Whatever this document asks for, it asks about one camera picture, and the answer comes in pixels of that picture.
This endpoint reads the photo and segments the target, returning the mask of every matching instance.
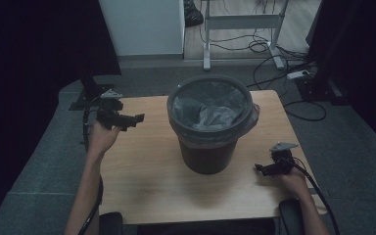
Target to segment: trash can rim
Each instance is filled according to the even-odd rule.
[[[173,104],[175,95],[177,93],[179,93],[182,90],[184,90],[185,88],[187,88],[186,85],[193,83],[195,81],[198,81],[198,80],[203,80],[203,81],[207,81],[207,80],[208,81],[213,81],[213,80],[218,81],[218,80],[220,80],[220,81],[225,81],[227,83],[231,83],[237,89],[239,89],[242,92],[243,95],[245,95],[246,100],[248,102],[250,102],[251,104],[250,104],[250,106],[247,107],[245,113],[242,114],[241,118],[237,119],[236,122],[234,122],[232,125],[221,128],[219,130],[198,130],[198,129],[192,128],[190,126],[187,126],[184,123],[180,122],[178,119],[174,118],[174,115],[171,111],[171,106]],[[182,81],[181,83],[179,83],[177,85],[176,88],[174,88],[171,91],[171,93],[168,96],[167,102],[166,102],[167,112],[170,116],[172,116],[172,121],[175,121],[179,126],[181,126],[183,128],[186,128],[186,129],[191,130],[191,131],[196,131],[196,132],[199,132],[199,133],[217,133],[217,132],[222,132],[222,131],[226,131],[227,129],[233,128],[233,126],[236,126],[237,124],[242,123],[245,118],[248,118],[250,112],[252,111],[252,105],[253,105],[252,95],[250,94],[250,91],[247,89],[247,87],[243,83],[241,83],[239,80],[232,78],[230,76],[219,75],[219,74],[199,75],[199,76],[194,76],[192,78],[189,78],[185,81]]]

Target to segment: forearm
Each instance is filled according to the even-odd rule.
[[[100,185],[101,165],[101,161],[98,161],[97,159],[101,158],[92,158],[92,156],[89,155],[91,154],[88,154],[86,157],[84,171],[75,195],[65,234],[75,235],[80,231],[82,225],[97,201]],[[94,215],[86,234],[98,233],[98,218],[98,211],[96,211],[96,214]]]
[[[327,235],[328,229],[320,217],[315,202],[309,193],[299,197],[304,220],[305,235]]]

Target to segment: chair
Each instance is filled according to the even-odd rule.
[[[304,222],[299,201],[288,199],[279,204],[280,215],[288,235],[303,235]],[[121,235],[122,217],[120,212],[111,212],[100,216],[101,235]],[[186,222],[175,224],[141,225],[138,235],[184,235],[195,231],[212,229],[213,234],[264,234],[274,235],[275,225],[271,218],[240,219],[222,221]]]

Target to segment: vr controller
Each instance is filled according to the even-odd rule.
[[[293,163],[294,159],[290,149],[298,147],[296,144],[289,143],[277,143],[270,149],[271,158],[274,164],[263,166],[261,164],[255,164],[256,170],[260,171],[263,176],[288,174],[293,166],[289,163]]]
[[[118,112],[123,109],[123,103],[118,99],[121,95],[112,90],[103,93],[100,98],[96,119],[108,129],[112,129],[112,126],[120,126],[121,131],[126,131],[127,127],[136,127],[136,124],[145,118],[145,114],[134,117],[121,115]]]

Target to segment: wooden floor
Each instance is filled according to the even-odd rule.
[[[274,5],[274,14],[280,12],[285,0],[218,0],[211,1],[211,15],[253,15],[263,14],[264,5],[265,12],[271,14]],[[316,11],[321,0],[293,0],[289,1],[286,17],[280,32],[278,45],[295,52],[307,52],[308,45],[306,43],[306,36],[309,32]],[[201,9],[205,15],[206,1],[194,0],[198,9]],[[258,35],[267,40],[270,40],[270,29],[226,29],[226,30],[211,30],[210,39],[214,40],[211,43],[230,49],[248,48],[253,41],[251,36],[242,37],[236,40],[229,40],[226,42],[215,42],[216,40],[230,39],[243,35]],[[185,60],[201,60],[203,59],[204,42],[201,36],[205,39],[204,24],[187,27],[185,29],[185,45],[184,45],[184,59]],[[256,51],[261,51],[261,46],[254,47]],[[250,49],[246,50],[226,50],[217,46],[211,47],[212,59],[241,59],[241,58],[267,58],[269,52],[253,52]]]

